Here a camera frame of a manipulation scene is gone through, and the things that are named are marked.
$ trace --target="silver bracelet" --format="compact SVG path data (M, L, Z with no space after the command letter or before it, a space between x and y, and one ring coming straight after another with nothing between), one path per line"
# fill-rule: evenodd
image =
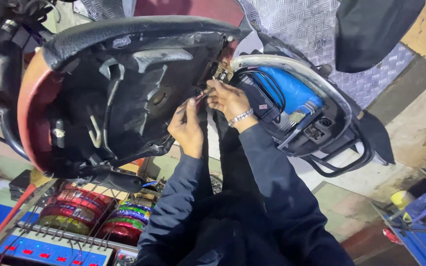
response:
M233 127L234 123L243 120L244 118L247 118L248 116L252 115L252 113L254 112L254 110L252 108L250 108L248 111L240 114L239 116L231 119L230 121L228 121L228 125L230 127Z

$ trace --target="man's right hand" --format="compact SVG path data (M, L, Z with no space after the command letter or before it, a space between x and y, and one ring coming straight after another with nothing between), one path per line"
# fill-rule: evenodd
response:
M215 88L215 91L208 96L208 105L210 108L221 111L228 121L251 108L244 91L219 81L209 80L206 84ZM234 123L233 126L241 133L257 123L254 116L248 116Z

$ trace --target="diamond plate metal sheet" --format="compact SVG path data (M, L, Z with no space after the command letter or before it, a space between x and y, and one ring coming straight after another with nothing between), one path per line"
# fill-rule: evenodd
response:
M241 0L248 18L264 32L303 52L315 65L335 65L337 0ZM398 44L377 66L360 73L334 70L329 78L366 108L411 62Z

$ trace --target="hand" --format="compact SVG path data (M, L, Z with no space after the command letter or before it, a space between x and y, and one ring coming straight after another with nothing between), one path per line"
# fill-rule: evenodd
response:
M215 91L208 96L208 105L210 108L223 112L228 121L251 108L244 91L219 81L209 80L206 84L215 88ZM248 116L234 123L233 126L241 133L255 124L257 119L254 116Z
M186 111L177 115L185 106ZM203 132L196 115L195 98L177 108L167 130L183 148L184 154L197 159L202 156Z

